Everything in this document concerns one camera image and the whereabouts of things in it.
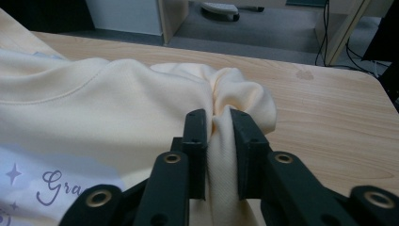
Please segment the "cream printed t-shirt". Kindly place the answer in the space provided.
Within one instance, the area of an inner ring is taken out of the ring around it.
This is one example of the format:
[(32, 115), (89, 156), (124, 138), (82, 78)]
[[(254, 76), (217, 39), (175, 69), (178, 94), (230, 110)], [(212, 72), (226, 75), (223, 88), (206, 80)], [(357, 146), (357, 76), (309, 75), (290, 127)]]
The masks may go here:
[(270, 133), (277, 110), (266, 88), (235, 68), (68, 60), (0, 9), (0, 226), (57, 226), (85, 189), (144, 180), (199, 108), (206, 197), (191, 202), (191, 225), (258, 226), (238, 197), (231, 111)]

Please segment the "white cabinet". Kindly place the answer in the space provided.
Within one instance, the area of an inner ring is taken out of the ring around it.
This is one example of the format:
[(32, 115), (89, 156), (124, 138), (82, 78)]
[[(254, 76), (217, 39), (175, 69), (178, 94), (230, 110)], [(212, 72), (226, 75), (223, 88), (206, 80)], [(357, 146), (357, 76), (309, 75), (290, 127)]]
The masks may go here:
[(161, 36), (157, 0), (86, 0), (96, 28)]

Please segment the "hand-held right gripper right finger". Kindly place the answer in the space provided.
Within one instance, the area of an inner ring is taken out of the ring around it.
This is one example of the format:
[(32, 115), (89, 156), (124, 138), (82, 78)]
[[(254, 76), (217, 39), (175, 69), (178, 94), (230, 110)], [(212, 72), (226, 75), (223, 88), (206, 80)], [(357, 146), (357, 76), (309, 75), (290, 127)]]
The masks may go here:
[(271, 152), (269, 142), (248, 113), (232, 109), (231, 120), (237, 158), (239, 199), (260, 199), (263, 195), (263, 164)]

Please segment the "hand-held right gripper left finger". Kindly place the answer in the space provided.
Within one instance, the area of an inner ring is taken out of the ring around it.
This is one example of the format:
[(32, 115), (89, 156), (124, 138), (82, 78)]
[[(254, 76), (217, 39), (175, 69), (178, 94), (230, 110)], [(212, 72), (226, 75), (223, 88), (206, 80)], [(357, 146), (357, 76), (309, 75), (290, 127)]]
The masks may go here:
[(190, 199), (205, 199), (207, 138), (206, 112), (196, 109), (186, 114), (183, 135), (175, 137), (170, 148), (188, 157)]

